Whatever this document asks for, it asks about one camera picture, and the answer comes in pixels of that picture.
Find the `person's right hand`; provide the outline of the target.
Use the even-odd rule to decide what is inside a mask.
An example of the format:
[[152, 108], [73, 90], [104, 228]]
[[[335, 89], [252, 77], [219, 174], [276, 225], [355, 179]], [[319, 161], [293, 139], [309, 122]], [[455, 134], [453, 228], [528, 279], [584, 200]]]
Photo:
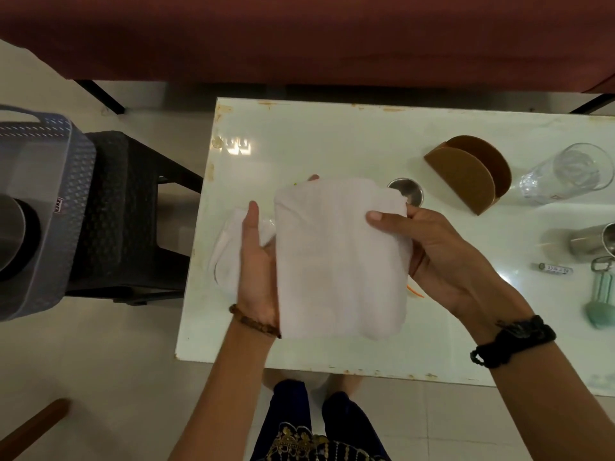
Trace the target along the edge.
[[478, 345], [492, 342], [497, 322], [529, 319], [534, 311], [501, 278], [489, 261], [436, 211], [406, 206], [406, 215], [423, 226], [413, 242], [408, 274], [434, 301], [455, 316]]

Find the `black plastic stool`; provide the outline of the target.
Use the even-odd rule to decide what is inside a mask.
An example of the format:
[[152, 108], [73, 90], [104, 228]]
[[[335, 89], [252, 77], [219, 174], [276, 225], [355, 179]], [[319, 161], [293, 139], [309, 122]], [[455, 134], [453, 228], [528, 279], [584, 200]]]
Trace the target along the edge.
[[181, 299], [190, 257], [158, 245], [158, 188], [203, 177], [119, 131], [87, 133], [96, 160], [68, 297], [139, 306]]

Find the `brown wooden bar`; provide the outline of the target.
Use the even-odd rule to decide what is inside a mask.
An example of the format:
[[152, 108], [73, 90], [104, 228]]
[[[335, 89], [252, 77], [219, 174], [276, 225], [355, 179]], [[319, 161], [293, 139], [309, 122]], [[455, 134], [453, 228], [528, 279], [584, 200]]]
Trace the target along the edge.
[[40, 437], [67, 417], [72, 401], [58, 398], [0, 440], [0, 461], [14, 461]]

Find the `steel vessel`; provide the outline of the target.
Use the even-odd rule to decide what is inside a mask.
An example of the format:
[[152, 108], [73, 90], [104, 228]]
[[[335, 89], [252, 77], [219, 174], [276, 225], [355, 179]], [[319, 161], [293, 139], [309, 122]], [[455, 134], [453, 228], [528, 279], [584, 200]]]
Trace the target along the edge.
[[21, 201], [0, 194], [0, 281], [18, 274], [28, 257], [27, 210]]

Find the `brown wooden napkin holder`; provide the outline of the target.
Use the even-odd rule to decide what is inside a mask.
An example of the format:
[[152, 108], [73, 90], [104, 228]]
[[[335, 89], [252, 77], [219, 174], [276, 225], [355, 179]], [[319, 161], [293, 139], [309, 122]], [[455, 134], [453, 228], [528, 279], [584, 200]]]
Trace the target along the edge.
[[512, 171], [504, 156], [475, 136], [450, 138], [429, 151], [424, 160], [476, 216], [497, 203], [512, 185]]

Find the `steel mug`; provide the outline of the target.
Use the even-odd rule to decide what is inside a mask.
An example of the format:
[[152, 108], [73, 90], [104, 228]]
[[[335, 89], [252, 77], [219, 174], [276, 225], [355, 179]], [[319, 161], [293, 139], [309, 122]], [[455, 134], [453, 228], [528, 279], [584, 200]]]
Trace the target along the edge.
[[615, 258], [615, 222], [574, 231], [568, 246], [573, 257], [582, 261]]

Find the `person's right forearm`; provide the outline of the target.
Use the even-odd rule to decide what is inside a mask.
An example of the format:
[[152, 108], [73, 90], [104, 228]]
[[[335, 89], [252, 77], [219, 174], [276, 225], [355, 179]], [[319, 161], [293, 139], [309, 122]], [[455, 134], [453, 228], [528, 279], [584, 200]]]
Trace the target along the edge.
[[489, 371], [533, 461], [615, 461], [615, 423], [555, 342]]

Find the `small steel cup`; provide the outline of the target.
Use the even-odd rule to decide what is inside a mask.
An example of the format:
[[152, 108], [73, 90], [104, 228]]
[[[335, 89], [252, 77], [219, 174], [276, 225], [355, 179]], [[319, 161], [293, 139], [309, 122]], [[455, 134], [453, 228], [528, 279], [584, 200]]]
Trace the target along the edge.
[[407, 204], [414, 207], [422, 207], [424, 203], [424, 191], [420, 184], [407, 177], [399, 177], [389, 182], [387, 188], [395, 189], [406, 198]]

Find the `dark blue embroidered garment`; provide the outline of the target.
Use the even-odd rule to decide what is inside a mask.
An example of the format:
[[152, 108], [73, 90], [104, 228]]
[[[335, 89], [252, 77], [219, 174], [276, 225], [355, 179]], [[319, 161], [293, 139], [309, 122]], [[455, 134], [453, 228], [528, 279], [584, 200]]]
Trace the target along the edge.
[[347, 392], [327, 396], [321, 413], [324, 435], [312, 431], [305, 383], [279, 382], [249, 461], [391, 461], [367, 415]]

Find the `clear drinking glass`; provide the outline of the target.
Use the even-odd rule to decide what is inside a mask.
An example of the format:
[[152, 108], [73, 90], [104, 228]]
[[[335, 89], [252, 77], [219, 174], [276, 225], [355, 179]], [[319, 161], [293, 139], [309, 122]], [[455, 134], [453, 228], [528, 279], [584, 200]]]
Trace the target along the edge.
[[615, 160], [601, 147], [572, 144], [519, 178], [521, 196], [546, 205], [607, 188], [615, 180]]

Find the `black metal bed leg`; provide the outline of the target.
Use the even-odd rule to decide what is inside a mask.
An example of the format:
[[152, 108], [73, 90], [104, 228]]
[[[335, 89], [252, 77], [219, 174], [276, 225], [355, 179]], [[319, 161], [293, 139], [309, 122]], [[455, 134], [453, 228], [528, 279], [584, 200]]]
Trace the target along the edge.
[[126, 108], [94, 80], [74, 79], [73, 82], [83, 88], [86, 92], [88, 92], [88, 94], [90, 94], [115, 115], [124, 115], [126, 113]]
[[615, 102], [615, 93], [604, 93], [570, 111], [574, 115], [590, 115]]

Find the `grey plastic basket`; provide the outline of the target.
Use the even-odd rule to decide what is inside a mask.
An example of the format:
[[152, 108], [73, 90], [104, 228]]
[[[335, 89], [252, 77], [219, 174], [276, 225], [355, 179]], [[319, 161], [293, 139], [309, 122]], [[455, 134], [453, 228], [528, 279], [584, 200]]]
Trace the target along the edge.
[[0, 194], [28, 217], [28, 262], [0, 281], [0, 321], [64, 297], [94, 173], [94, 144], [63, 115], [0, 105]]

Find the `person's left forearm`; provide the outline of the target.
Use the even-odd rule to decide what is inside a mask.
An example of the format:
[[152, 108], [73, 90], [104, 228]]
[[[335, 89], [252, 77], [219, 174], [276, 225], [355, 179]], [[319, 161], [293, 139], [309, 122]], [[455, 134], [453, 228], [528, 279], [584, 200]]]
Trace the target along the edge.
[[232, 319], [168, 461], [242, 461], [275, 339]]

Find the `white cloth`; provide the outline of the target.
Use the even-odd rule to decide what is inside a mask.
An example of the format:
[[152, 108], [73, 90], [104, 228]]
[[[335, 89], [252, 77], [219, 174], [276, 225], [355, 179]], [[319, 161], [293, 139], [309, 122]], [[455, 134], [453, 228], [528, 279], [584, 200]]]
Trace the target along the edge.
[[281, 338], [388, 339], [406, 320], [412, 242], [370, 226], [366, 213], [406, 216], [406, 197], [364, 178], [279, 189], [259, 220], [275, 241]]

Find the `person's left hand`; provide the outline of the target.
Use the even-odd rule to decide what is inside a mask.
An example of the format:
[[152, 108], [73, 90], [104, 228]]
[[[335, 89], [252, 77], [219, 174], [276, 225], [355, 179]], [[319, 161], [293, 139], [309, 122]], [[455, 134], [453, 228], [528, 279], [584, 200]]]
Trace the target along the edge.
[[275, 236], [264, 245], [260, 239], [263, 254], [243, 257], [241, 232], [237, 301], [229, 308], [236, 322], [271, 339], [281, 336], [275, 242]]

